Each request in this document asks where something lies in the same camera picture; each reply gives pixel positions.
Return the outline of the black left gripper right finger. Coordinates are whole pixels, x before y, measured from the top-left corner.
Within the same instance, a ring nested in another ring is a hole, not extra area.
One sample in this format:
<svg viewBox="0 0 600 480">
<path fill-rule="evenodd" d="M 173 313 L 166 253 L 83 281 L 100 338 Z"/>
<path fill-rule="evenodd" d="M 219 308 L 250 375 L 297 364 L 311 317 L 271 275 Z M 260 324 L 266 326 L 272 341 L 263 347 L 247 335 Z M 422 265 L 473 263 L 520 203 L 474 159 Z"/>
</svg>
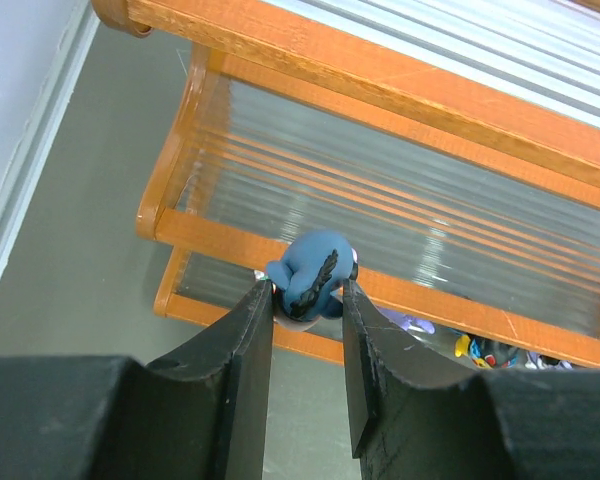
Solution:
<svg viewBox="0 0 600 480">
<path fill-rule="evenodd" d="M 600 479 L 600 369 L 476 371 L 344 287 L 352 455 L 365 479 Z"/>
</svg>

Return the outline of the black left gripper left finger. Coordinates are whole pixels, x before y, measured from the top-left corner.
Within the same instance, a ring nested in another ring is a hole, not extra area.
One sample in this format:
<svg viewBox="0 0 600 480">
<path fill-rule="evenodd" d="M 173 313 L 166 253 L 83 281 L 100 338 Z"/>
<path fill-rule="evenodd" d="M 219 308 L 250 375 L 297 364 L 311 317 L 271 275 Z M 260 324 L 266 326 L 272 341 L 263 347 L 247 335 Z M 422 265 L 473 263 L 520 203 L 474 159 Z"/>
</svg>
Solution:
<svg viewBox="0 0 600 480">
<path fill-rule="evenodd" d="M 0 479 L 258 479 L 272 286 L 176 349 L 0 357 Z"/>
</svg>

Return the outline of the blue donkey toy figure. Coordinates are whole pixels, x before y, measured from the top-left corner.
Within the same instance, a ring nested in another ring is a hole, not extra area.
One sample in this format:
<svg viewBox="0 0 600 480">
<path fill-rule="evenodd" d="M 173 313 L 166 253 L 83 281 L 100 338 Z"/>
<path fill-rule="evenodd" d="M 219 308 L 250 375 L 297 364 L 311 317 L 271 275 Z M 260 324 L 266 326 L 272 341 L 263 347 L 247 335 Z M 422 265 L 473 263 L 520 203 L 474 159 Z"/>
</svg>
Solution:
<svg viewBox="0 0 600 480">
<path fill-rule="evenodd" d="M 272 282 L 274 320 L 303 332 L 321 319 L 338 320 L 343 303 L 338 292 L 358 276 L 358 256 L 346 237 L 321 229 L 297 237 L 282 257 L 265 267 Z"/>
</svg>

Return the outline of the purple bunny toy figure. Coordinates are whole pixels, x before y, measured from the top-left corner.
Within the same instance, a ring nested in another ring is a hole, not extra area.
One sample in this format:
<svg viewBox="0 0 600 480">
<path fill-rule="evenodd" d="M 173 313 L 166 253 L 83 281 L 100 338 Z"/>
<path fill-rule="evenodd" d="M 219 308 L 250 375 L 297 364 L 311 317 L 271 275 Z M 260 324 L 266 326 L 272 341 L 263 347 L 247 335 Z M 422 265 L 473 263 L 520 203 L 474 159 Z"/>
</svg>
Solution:
<svg viewBox="0 0 600 480">
<path fill-rule="evenodd" d="M 429 320 L 384 307 L 379 307 L 378 311 L 382 313 L 389 321 L 399 326 L 403 330 L 409 330 L 417 327 L 427 334 L 434 334 L 436 332 L 435 325 Z"/>
</svg>

